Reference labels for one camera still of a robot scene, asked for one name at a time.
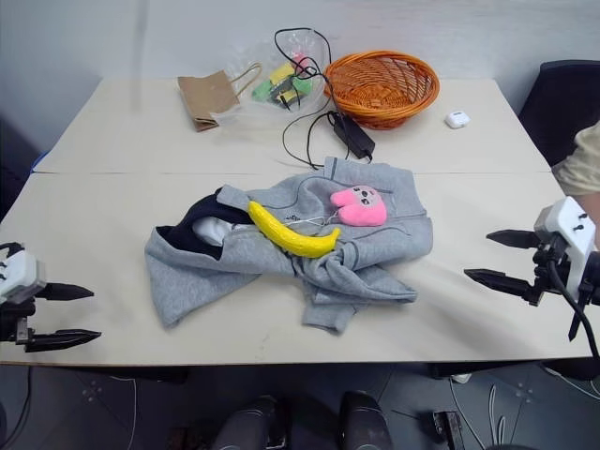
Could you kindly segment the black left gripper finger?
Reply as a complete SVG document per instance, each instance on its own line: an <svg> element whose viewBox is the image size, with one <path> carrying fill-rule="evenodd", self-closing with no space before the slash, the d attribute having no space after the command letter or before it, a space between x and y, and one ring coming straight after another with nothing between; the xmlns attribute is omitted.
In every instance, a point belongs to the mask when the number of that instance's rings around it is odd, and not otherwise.
<svg viewBox="0 0 600 450"><path fill-rule="evenodd" d="M26 353L65 350L100 338L101 333L84 329L57 330L51 334L34 333L24 344Z"/></svg>
<svg viewBox="0 0 600 450"><path fill-rule="evenodd" d="M66 283L48 283L43 289L35 294L36 298L42 298L49 301L72 301L93 297L95 294L88 289Z"/></svg>

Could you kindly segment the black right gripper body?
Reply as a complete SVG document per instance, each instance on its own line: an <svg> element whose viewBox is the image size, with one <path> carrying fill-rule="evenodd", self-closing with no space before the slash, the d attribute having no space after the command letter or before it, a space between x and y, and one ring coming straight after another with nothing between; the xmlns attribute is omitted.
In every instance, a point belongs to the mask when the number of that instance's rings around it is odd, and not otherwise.
<svg viewBox="0 0 600 450"><path fill-rule="evenodd" d="M537 247L532 258L535 265L534 282L527 299L531 306L538 306L544 293L560 294L567 302L571 301L563 276L566 249L566 240L557 232Z"/></svg>

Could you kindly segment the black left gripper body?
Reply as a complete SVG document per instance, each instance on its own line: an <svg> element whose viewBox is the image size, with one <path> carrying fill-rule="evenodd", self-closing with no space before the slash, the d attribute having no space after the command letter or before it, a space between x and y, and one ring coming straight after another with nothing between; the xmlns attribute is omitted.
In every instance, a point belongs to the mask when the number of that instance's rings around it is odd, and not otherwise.
<svg viewBox="0 0 600 450"><path fill-rule="evenodd" d="M34 331L27 321L36 312L35 298L15 304L5 302L1 305L1 341L14 342L26 346L32 341Z"/></svg>

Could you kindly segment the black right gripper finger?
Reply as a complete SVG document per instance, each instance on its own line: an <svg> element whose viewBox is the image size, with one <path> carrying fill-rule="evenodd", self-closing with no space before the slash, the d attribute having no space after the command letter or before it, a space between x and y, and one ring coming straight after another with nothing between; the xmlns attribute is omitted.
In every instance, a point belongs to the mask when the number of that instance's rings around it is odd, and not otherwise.
<svg viewBox="0 0 600 450"><path fill-rule="evenodd" d="M526 302L540 301L540 292L527 280L509 277L503 272L490 269L465 269L464 274L493 291L511 294Z"/></svg>
<svg viewBox="0 0 600 450"><path fill-rule="evenodd" d="M540 248L540 237L533 231L500 230L486 235L486 239L510 248Z"/></svg>

